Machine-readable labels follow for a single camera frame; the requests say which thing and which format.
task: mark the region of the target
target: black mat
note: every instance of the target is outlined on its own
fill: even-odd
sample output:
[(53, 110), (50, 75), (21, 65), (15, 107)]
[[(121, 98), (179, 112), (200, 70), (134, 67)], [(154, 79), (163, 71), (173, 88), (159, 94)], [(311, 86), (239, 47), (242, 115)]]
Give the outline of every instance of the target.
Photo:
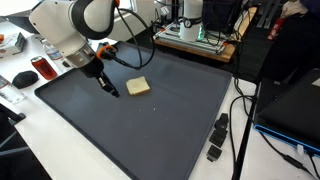
[[(117, 56), (137, 61), (134, 46), (120, 42)], [(143, 57), (150, 55), (144, 49)], [(132, 179), (188, 179), (229, 87), (231, 74), (156, 53), (137, 71), (105, 61), (120, 93), (115, 98), (95, 79), (72, 70), (38, 88), (36, 95)], [(130, 96), (125, 82), (145, 76), (151, 91)]]

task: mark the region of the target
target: black computer mouse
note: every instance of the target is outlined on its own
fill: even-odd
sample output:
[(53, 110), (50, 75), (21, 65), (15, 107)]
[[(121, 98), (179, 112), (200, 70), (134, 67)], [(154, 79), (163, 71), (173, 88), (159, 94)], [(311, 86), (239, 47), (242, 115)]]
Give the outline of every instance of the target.
[(36, 83), (38, 80), (39, 78), (37, 73), (33, 71), (25, 71), (16, 75), (12, 80), (12, 84), (18, 89), (22, 89)]

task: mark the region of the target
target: bread slice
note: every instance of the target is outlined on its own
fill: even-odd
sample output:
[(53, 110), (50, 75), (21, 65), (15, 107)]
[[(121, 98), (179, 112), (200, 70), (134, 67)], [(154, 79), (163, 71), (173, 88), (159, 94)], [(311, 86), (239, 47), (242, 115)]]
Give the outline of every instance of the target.
[(130, 79), (126, 83), (130, 95), (138, 95), (150, 90), (150, 87), (144, 76)]

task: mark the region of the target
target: white cable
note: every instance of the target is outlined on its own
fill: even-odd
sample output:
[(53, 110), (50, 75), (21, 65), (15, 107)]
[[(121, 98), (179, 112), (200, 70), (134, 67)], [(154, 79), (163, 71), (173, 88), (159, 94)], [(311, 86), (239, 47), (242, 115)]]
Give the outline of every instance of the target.
[(312, 168), (310, 168), (310, 167), (308, 166), (308, 164), (307, 164), (307, 163), (305, 162), (305, 160), (304, 160), (304, 157), (303, 157), (304, 148), (303, 148), (303, 146), (300, 145), (300, 144), (298, 144), (298, 145), (297, 145), (297, 151), (298, 151), (299, 157), (300, 157), (300, 159), (301, 159), (301, 163), (308, 169), (308, 171), (310, 172), (310, 174), (311, 174), (315, 179), (319, 180), (318, 177), (317, 177), (317, 175), (315, 174), (315, 172), (312, 170)]

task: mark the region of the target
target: white bottle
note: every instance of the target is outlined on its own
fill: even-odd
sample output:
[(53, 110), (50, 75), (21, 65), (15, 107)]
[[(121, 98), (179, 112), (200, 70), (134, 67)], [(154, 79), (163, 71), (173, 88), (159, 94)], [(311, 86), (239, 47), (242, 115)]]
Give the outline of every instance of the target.
[(21, 102), (26, 96), (7, 79), (0, 75), (0, 96), (16, 104)]
[(67, 67), (68, 62), (58, 49), (56, 49), (46, 39), (41, 40), (41, 43), (43, 44), (43, 50), (62, 73), (71, 69), (70, 66)]

